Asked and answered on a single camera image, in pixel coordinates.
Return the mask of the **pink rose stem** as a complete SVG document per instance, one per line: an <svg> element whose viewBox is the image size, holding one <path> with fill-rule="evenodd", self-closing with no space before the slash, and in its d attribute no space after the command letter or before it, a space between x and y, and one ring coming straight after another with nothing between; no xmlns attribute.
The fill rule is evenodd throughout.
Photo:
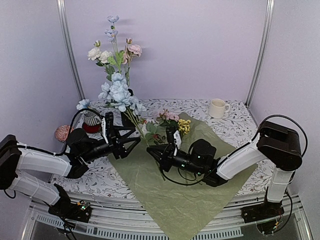
<svg viewBox="0 0 320 240"><path fill-rule="evenodd" d="M133 58L140 57L142 55L142 47L138 44L133 44L132 38L126 39L126 45L124 47L124 53L123 53L123 69L124 69L124 75L126 78L126 84L130 86L130 67L131 62Z"/></svg>

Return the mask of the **small blue flower stem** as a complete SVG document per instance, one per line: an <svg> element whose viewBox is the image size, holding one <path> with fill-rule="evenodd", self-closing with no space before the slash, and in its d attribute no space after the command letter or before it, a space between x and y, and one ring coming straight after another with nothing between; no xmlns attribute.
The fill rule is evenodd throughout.
<svg viewBox="0 0 320 240"><path fill-rule="evenodd" d="M120 51L118 49L117 35L118 30L116 29L115 23L119 20L118 15L109 15L106 17L106 20L110 23L110 27L104 31L107 36L107 40L111 43L114 51L115 63L118 68L118 72L122 73L122 63L123 63L123 55L124 51Z"/></svg>

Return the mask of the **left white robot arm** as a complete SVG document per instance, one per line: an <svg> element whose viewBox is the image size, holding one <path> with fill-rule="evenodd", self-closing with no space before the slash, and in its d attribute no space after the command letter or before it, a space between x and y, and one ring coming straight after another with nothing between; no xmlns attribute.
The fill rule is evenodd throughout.
<svg viewBox="0 0 320 240"><path fill-rule="evenodd" d="M110 154L115 159L126 158L141 141L132 137L131 127L112 126L102 139L90 138L84 129L76 128L67 137L69 152L50 153L19 143L8 134L0 142L0 188L23 193L54 205L63 216L74 213L74 205L66 200L60 186L47 184L26 173L26 170L50 173L67 179L79 179L88 170L89 164Z"/></svg>

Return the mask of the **white rose stem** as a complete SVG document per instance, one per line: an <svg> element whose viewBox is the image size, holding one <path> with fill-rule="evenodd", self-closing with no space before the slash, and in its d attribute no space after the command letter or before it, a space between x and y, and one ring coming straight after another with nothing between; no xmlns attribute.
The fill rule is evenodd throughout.
<svg viewBox="0 0 320 240"><path fill-rule="evenodd" d="M96 40L93 44L93 48L88 51L87 58L89 61L94 61L98 67L104 68L106 73L106 79L112 81L112 74L116 72L114 66L116 61L111 51L101 50L101 41Z"/></svg>

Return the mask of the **light blue hydrangea stem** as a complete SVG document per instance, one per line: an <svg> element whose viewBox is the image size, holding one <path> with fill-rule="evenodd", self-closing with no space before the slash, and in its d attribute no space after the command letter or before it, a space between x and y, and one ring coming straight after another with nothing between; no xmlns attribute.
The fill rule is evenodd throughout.
<svg viewBox="0 0 320 240"><path fill-rule="evenodd" d="M121 101L125 98L124 92L129 89L127 85L127 80L124 75L119 72L115 72L111 75L111 81L105 82L101 85L101 93L98 95L100 100L106 100L107 106L111 108L115 108L117 110L121 104ZM137 123L135 124L135 130L138 131L140 138L147 143L146 134L142 130L142 120L140 118L140 114L145 112L147 108L143 105L143 103L136 97L136 107L135 113L137 116Z"/></svg>

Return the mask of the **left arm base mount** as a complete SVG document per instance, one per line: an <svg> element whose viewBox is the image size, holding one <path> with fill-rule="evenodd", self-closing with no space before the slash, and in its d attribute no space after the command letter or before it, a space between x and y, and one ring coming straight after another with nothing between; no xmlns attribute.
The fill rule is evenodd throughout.
<svg viewBox="0 0 320 240"><path fill-rule="evenodd" d="M49 206L48 213L63 219L88 223L93 210L90 203L84 200L72 203L62 186L58 184L54 186L58 190L59 199L54 205Z"/></svg>

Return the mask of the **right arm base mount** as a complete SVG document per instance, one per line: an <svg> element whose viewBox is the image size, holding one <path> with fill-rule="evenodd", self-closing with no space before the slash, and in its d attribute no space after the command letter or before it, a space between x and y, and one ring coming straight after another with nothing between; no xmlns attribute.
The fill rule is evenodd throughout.
<svg viewBox="0 0 320 240"><path fill-rule="evenodd" d="M270 202L265 198L261 204L241 208L241 217L245 223L264 220L256 227L261 234L271 235L277 230L284 212L282 201Z"/></svg>

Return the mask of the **green and peach wrapping paper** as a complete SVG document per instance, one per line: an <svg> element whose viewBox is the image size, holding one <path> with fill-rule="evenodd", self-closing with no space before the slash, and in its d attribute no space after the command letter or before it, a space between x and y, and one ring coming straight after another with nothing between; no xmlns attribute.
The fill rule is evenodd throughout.
<svg viewBox="0 0 320 240"><path fill-rule="evenodd" d="M216 147L217 157L223 157L236 147L223 141L204 121L191 120L190 133L182 138L181 150L187 151L198 139ZM202 230L232 200L252 175L253 165L238 173L226 184L211 187L205 183L183 186L163 179L156 161L147 153L145 142L139 143L124 159L110 156L109 162L128 185L143 208L171 240L190 240Z"/></svg>

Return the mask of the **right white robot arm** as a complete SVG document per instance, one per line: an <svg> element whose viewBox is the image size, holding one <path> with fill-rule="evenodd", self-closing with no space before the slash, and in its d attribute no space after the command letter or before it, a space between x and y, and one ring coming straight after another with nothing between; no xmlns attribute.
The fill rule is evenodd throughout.
<svg viewBox="0 0 320 240"><path fill-rule="evenodd" d="M275 169L266 191L266 201L258 208L262 218L269 218L278 210L292 175L302 165L304 152L298 132L267 120L259 125L249 142L218 158L215 157L216 147L204 139L192 143L188 152L180 150L175 132L174 128L167 128L168 143L146 149L159 164L163 176L176 167L200 177L206 185L218 187L259 162L272 162Z"/></svg>

